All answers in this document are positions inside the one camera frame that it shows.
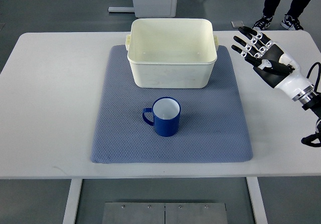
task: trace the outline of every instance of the sneaker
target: sneaker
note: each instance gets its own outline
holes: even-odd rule
[[[284,19],[281,21],[281,26],[291,31],[303,30],[303,27],[300,25],[299,19],[293,18],[289,15],[285,15]]]
[[[267,17],[265,15],[262,16],[261,19],[259,19],[252,27],[252,29],[256,31],[263,31],[269,28],[271,25],[273,16],[272,17]]]

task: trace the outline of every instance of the bin handle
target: bin handle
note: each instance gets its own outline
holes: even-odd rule
[[[126,43],[125,43],[125,45],[126,45],[126,50],[129,50],[129,45],[130,45],[130,35],[127,35],[127,36],[126,36]]]
[[[215,49],[216,51],[219,49],[219,39],[216,35],[213,34],[214,37],[214,44],[215,44]]]

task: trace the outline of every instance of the white plastic bin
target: white plastic bin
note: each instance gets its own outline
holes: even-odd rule
[[[147,88],[202,88],[217,59],[204,19],[138,19],[126,48],[134,81]]]

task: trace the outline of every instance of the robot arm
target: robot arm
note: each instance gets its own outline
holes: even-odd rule
[[[249,27],[240,27],[239,31],[250,43],[234,36],[242,48],[232,45],[232,49],[244,57],[268,85],[281,89],[293,101],[299,100],[304,110],[311,109],[318,116],[315,134],[301,142],[321,147],[321,144],[312,143],[316,139],[321,143],[321,96],[314,90],[314,85],[301,74],[299,64],[265,34]]]

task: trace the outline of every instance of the textured blue mat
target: textured blue mat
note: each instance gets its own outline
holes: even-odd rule
[[[136,86],[124,45],[110,51],[92,144],[94,163],[244,162],[253,157],[229,53],[217,52],[209,83],[202,89]],[[157,135],[141,112],[162,96],[181,106],[180,128]]]

